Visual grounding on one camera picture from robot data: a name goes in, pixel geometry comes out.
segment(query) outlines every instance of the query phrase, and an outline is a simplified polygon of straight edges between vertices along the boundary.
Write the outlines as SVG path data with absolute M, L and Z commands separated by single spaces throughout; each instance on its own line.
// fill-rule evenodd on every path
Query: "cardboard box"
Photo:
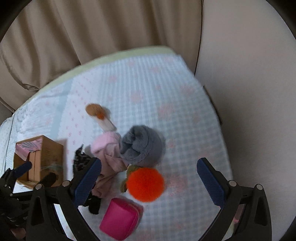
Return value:
M 63 182 L 63 145 L 43 135 L 17 142 L 17 144 L 38 138 L 42 138 L 41 150 L 29 154 L 32 169 L 18 178 L 17 182 L 33 189 L 47 174 L 54 172 L 57 175 L 57 180 L 52 186 L 59 186 Z M 14 154 L 13 168 L 22 165 L 24 162 L 17 154 Z

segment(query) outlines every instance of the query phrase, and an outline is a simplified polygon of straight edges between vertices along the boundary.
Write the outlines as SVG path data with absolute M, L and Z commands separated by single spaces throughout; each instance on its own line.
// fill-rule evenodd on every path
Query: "beige fabric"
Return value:
M 296 216 L 296 41 L 265 0 L 204 0 L 197 78 L 223 121 L 234 179 L 264 186 L 279 240 Z
M 9 109 L 7 109 L 3 104 L 0 103 L 0 125 L 5 121 L 8 117 L 11 117 L 12 113 Z
M 79 64 L 149 45 L 171 47 L 194 71 L 200 31 L 196 0 L 33 0 L 0 44 L 0 98 L 17 109 Z

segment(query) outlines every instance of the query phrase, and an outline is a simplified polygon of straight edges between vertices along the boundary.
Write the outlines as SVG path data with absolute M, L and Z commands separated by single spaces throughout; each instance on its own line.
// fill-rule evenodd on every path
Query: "fuzzy pom pom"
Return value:
M 143 167 L 130 174 L 126 186 L 135 199 L 152 202 L 164 192 L 165 182 L 156 169 Z

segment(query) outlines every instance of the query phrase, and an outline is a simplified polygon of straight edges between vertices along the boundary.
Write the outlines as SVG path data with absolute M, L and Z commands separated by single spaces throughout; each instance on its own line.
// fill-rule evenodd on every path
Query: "checkered fabric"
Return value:
M 180 56 L 138 56 L 99 65 L 34 98 L 14 116 L 6 156 L 12 166 L 15 142 L 46 135 L 64 145 L 65 179 L 71 179 L 74 151 L 90 145 L 102 130 L 85 112 L 89 103 L 110 111 L 122 136 L 133 125 L 157 130 L 165 142 L 165 155 L 156 166 L 164 176 L 165 192 L 143 206 L 139 226 L 126 240 L 198 240 L 219 211 L 196 172 L 197 160 L 206 157 L 227 179 L 231 170 L 220 125 L 210 100 Z M 98 215 L 79 207 L 102 241 L 113 240 L 99 230 L 111 198 L 119 196 L 125 173 L 116 176 Z M 75 239 L 61 210 L 61 223 Z

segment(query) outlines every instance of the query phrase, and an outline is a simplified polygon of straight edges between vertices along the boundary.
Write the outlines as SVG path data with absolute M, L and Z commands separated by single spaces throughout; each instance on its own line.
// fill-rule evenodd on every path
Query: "pink makeup bag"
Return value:
M 100 230 L 116 240 L 124 240 L 140 220 L 140 208 L 121 198 L 113 198 L 100 224 Z

